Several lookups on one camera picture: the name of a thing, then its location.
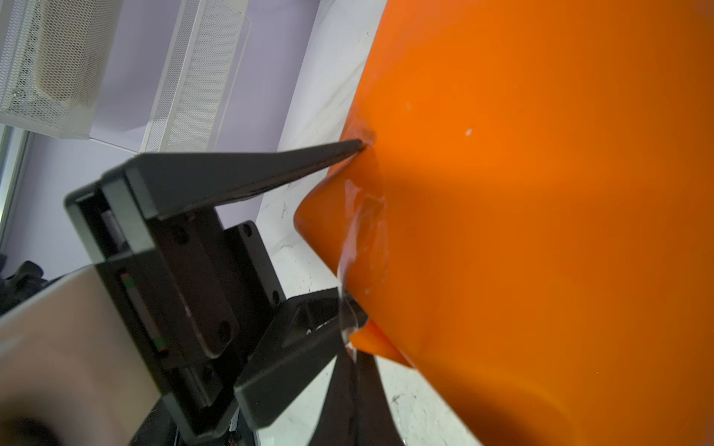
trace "screw hole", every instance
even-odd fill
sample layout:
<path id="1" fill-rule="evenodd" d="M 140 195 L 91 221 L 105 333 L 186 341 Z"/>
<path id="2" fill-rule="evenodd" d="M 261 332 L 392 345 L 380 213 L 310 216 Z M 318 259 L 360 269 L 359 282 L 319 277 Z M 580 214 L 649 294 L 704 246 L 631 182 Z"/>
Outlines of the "screw hole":
<path id="1" fill-rule="evenodd" d="M 171 226 L 171 234 L 174 236 L 174 241 L 179 245 L 186 245 L 188 243 L 188 233 L 181 226 Z"/>
<path id="2" fill-rule="evenodd" d="M 218 324 L 218 340 L 223 344 L 231 340 L 231 324 L 227 320 Z"/>

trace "transparent plastic film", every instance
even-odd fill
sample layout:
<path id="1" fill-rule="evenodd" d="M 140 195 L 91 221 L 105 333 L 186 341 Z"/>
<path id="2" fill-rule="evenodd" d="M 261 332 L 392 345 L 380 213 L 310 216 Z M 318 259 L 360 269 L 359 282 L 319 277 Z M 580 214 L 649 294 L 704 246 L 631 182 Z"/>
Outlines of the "transparent plastic film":
<path id="1" fill-rule="evenodd" d="M 295 226 L 320 245 L 316 250 L 339 279 L 339 320 L 350 356 L 358 348 L 407 365 L 376 324 L 365 324 L 355 311 L 355 300 L 374 298 L 388 277 L 387 207 L 376 153 L 367 148 L 331 169 L 300 205 Z"/>
<path id="2" fill-rule="evenodd" d="M 352 295 L 347 293 L 350 268 L 359 258 L 364 259 L 368 262 L 370 271 L 374 273 L 372 279 L 379 281 L 384 279 L 387 267 L 387 227 L 383 217 L 383 212 L 386 208 L 384 196 L 375 198 L 372 195 L 367 195 L 362 200 L 359 208 L 355 210 L 353 207 L 358 194 L 359 189 L 354 182 L 345 181 L 345 197 L 348 199 L 345 212 L 347 215 L 352 216 L 347 219 L 350 222 L 349 229 L 342 245 L 340 261 L 337 266 L 337 278 L 340 281 L 340 331 L 345 348 L 352 357 L 352 361 L 356 361 L 357 352 L 351 341 L 351 336 L 363 324 L 360 324 L 355 313 Z M 378 251 L 379 254 L 372 256 L 370 255 L 370 250 Z M 369 288 L 363 290 L 364 293 L 369 293 L 369 291 Z"/>

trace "marble surface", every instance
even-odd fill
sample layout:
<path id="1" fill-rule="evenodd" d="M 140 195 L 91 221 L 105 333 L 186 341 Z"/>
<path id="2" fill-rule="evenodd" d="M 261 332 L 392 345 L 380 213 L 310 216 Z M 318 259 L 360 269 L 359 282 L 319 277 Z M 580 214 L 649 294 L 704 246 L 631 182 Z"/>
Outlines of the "marble surface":
<path id="1" fill-rule="evenodd" d="M 322 0 L 313 25 L 279 151 L 337 141 L 386 0 Z M 338 282 L 293 227 L 293 214 L 326 170 L 263 197 L 256 224 L 287 296 Z M 453 411 L 415 371 L 378 360 L 397 428 L 407 445 L 478 445 Z M 306 445 L 322 408 L 333 363 L 268 429 L 263 446 Z"/>

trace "perforated metal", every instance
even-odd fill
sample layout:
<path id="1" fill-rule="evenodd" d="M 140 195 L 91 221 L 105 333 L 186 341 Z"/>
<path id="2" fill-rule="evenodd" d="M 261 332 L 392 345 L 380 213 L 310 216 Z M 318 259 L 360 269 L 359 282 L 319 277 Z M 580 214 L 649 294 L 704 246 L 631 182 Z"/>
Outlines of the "perforated metal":
<path id="1" fill-rule="evenodd" d="M 142 151 L 205 151 L 248 0 L 183 0 Z"/>
<path id="2" fill-rule="evenodd" d="M 122 1 L 5 1 L 0 121 L 87 138 Z"/>

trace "white wall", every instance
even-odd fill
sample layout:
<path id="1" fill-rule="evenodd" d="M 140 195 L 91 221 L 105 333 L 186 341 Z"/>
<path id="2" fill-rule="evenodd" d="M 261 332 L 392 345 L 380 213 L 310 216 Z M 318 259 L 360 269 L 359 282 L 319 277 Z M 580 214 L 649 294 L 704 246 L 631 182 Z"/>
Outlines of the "white wall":
<path id="1" fill-rule="evenodd" d="M 5 247 L 4 275 L 32 260 L 55 278 L 89 264 L 84 246 L 64 212 L 64 197 L 123 163 L 127 152 L 91 141 L 35 135 Z"/>
<path id="2" fill-rule="evenodd" d="M 177 0 L 124 0 L 91 136 L 138 149 L 161 77 Z M 220 151 L 275 151 L 319 0 L 251 0 L 253 22 L 220 137 Z M 63 208 L 64 196 L 124 162 L 129 153 L 92 141 L 37 135 L 5 246 L 5 274 L 25 260 L 45 278 L 89 264 Z M 261 197 L 221 206 L 225 226 L 254 220 Z"/>

